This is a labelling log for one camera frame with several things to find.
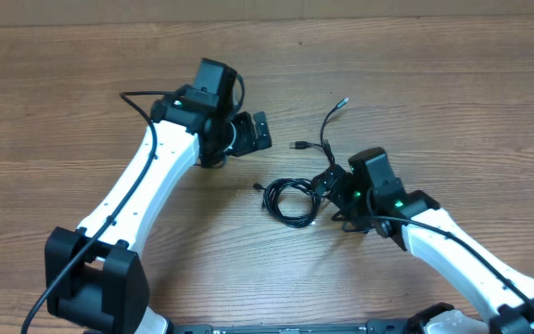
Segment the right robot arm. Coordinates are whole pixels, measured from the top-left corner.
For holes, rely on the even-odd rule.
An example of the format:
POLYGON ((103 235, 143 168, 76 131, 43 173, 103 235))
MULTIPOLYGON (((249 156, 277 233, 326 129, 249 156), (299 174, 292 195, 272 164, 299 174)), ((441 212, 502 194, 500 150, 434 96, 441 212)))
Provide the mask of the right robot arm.
POLYGON ((468 236, 422 190, 407 192, 382 148, 349 159, 344 169, 323 146, 328 168, 311 186, 338 208, 333 218, 353 231, 375 231, 427 263, 477 310, 468 318, 440 302, 407 319, 404 333, 533 333, 534 278, 519 273, 468 236))

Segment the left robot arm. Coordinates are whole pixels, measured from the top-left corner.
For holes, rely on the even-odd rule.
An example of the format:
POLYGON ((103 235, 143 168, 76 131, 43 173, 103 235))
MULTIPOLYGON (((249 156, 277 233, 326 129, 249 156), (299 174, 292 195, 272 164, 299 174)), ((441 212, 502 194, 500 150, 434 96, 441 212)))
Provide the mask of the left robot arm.
POLYGON ((150 111, 134 102, 138 95, 120 97, 146 122, 142 143, 104 200, 76 228, 56 227, 47 239, 46 289, 23 332, 45 307, 97 333, 172 333, 172 321, 150 306, 141 261, 160 211, 191 167, 220 168, 272 144, 264 112, 241 109, 243 77, 219 61, 202 59, 191 84, 151 92, 150 111))

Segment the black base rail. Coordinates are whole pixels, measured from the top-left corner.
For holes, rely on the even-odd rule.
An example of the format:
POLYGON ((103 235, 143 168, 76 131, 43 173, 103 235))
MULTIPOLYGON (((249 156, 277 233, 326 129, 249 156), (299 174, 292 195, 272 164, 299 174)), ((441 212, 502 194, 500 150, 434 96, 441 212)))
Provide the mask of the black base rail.
POLYGON ((365 323, 260 325, 218 327, 212 325, 173 325, 169 334, 409 334, 425 330, 408 319, 375 319, 365 323))

